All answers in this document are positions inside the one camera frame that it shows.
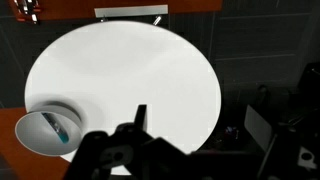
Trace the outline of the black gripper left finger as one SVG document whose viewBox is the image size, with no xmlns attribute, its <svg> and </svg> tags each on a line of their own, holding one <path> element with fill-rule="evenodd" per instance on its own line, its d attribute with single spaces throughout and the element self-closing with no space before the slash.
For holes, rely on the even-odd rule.
<svg viewBox="0 0 320 180">
<path fill-rule="evenodd" d="M 134 118 L 134 124 L 142 130 L 147 129 L 147 106 L 145 104 L 141 104 L 138 106 Z"/>
</svg>

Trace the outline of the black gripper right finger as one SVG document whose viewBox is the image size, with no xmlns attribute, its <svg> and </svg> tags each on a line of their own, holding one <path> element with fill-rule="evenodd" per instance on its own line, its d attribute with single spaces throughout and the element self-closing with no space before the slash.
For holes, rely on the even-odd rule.
<svg viewBox="0 0 320 180">
<path fill-rule="evenodd" d="M 258 146 L 266 152 L 274 136 L 273 128 L 269 122 L 250 105 L 246 108 L 244 127 Z"/>
</svg>

